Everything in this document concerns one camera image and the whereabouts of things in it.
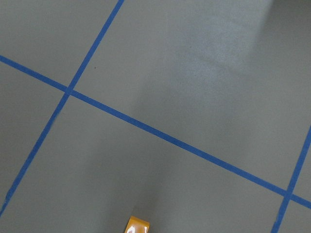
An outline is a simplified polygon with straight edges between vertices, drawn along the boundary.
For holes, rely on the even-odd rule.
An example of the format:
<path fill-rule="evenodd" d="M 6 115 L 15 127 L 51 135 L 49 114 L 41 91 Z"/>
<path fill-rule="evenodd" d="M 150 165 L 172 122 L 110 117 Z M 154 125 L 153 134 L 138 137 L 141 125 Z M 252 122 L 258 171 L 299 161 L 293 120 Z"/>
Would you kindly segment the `orange trapezoid block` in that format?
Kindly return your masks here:
<path fill-rule="evenodd" d="M 130 216 L 125 233 L 148 233 L 150 223 L 135 216 Z"/>

